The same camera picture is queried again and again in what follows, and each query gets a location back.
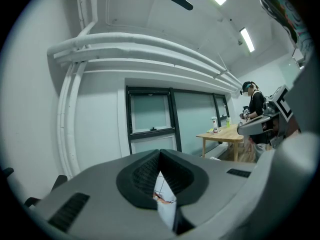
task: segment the wooden table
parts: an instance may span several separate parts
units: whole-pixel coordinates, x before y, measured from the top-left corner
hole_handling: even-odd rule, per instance
[[[218,128],[218,133],[203,133],[197,135],[202,138],[202,157],[205,158],[206,141],[234,143],[234,161],[238,161],[238,143],[242,142],[244,137],[237,132],[237,124],[231,124],[230,127],[222,126]]]

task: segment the white ceiling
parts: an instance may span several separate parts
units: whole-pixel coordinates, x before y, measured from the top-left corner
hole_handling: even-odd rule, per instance
[[[287,53],[287,37],[279,38],[259,0],[188,0],[188,11],[170,0],[98,0],[98,23],[92,33],[139,33],[179,43],[227,68],[236,76]],[[240,30],[246,28],[255,51],[238,45]]]

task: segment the white wall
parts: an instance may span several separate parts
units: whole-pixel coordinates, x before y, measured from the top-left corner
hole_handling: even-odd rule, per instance
[[[257,68],[256,70],[251,71],[250,73],[238,77],[238,79],[242,83],[246,81],[255,82],[263,95],[270,96],[278,87],[286,84],[281,71],[281,64],[289,57],[290,54],[286,54],[279,59],[274,60],[273,62],[270,62],[262,67]],[[233,123],[238,123],[240,122],[239,114],[242,113],[243,106],[249,106],[250,97],[245,97],[240,95],[240,93],[237,93],[236,95],[232,96],[232,102],[235,112],[235,120],[233,119]]]
[[[135,72],[90,66],[88,69],[82,76],[75,110],[76,156],[81,171],[130,155],[126,85],[216,92],[192,79],[150,74],[141,71],[143,68]]]
[[[236,96],[232,95],[231,93],[228,93],[225,95],[226,104],[228,106],[229,115],[231,117],[231,123],[235,124],[238,122],[239,115],[236,113],[236,107],[234,104],[233,97],[236,97]]]
[[[263,66],[269,63],[273,63],[275,60],[278,60],[282,56],[288,54],[288,52],[281,45],[281,43],[276,40],[264,43],[263,46],[265,46],[265,49],[262,52],[260,52],[259,55],[249,55],[235,61],[229,68],[230,72],[236,78],[239,78],[245,74],[249,74],[250,72],[258,68],[262,68]]]
[[[1,53],[0,164],[14,169],[8,182],[21,202],[43,198],[63,173],[56,120],[65,71],[49,69],[47,49],[72,37],[66,3],[32,0]]]

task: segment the floor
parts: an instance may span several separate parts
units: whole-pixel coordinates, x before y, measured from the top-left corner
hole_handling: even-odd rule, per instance
[[[224,161],[234,161],[234,147],[233,145],[229,147],[222,155],[218,157],[220,160]],[[245,148],[242,146],[242,144],[239,144],[238,147],[238,162],[243,163],[254,163],[255,162],[255,152],[247,150],[245,151]]]

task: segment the white bottle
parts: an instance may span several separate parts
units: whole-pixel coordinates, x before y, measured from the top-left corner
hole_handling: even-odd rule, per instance
[[[218,125],[217,125],[217,118],[215,116],[211,117],[211,120],[213,120],[213,133],[218,133]]]

